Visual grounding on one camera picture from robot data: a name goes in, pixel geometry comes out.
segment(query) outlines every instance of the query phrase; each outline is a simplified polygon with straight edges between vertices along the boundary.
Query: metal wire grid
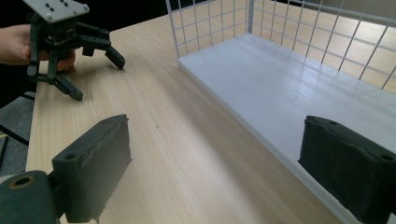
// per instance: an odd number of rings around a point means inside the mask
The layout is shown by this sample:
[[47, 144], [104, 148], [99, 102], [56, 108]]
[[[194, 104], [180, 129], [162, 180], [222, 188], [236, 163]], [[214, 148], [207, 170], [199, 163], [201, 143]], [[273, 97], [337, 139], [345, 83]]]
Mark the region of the metal wire grid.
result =
[[396, 93], [396, 7], [384, 16], [369, 14], [375, 0], [364, 0], [361, 11], [344, 8], [350, 0], [332, 7], [323, 0], [172, 1], [177, 57], [252, 33]]

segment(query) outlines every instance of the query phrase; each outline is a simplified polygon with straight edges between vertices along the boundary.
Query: human hand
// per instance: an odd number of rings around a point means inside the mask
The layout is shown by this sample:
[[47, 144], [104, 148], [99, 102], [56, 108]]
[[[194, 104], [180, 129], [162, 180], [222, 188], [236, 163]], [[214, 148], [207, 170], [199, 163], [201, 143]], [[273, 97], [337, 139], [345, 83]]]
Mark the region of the human hand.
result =
[[[0, 63], [11, 65], [29, 64], [31, 55], [30, 25], [14, 25], [0, 28]], [[38, 53], [38, 60], [47, 61], [49, 55], [46, 51]], [[74, 62], [76, 52], [69, 51], [67, 57], [58, 62], [58, 71], [76, 71]]]

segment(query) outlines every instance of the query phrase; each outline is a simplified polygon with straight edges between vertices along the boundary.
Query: wood grain surface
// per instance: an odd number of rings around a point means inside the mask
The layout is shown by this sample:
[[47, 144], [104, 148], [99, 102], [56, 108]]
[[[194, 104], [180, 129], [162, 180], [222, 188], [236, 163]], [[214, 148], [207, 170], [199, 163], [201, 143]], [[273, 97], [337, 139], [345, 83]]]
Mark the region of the wood grain surface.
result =
[[27, 170], [49, 173], [51, 159], [94, 124], [126, 114], [134, 160], [101, 223], [340, 223], [182, 72], [167, 16], [110, 37], [125, 67], [100, 50], [85, 57], [79, 49], [69, 79], [84, 93], [81, 102], [39, 83]]

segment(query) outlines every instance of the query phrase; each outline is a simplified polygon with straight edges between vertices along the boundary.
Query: white wire cage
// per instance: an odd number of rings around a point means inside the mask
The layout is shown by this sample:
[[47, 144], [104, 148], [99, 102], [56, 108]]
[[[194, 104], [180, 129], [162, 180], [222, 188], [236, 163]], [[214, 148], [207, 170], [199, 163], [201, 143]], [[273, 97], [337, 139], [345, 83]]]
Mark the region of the white wire cage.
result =
[[303, 119], [335, 119], [396, 153], [396, 1], [166, 4], [181, 68], [342, 221], [359, 223], [297, 164]]
[[[251, 33], [396, 92], [395, 1], [166, 0], [166, 4], [178, 58]], [[378, 5], [380, 13], [371, 10]]]

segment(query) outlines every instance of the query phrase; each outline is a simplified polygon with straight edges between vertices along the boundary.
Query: white plastic mount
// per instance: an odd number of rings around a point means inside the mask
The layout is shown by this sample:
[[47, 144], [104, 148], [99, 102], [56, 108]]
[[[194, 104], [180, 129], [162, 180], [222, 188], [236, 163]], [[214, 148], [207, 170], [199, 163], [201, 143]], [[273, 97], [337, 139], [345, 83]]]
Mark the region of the white plastic mount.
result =
[[90, 11], [86, 4], [72, 0], [23, 0], [48, 23], [63, 21]]

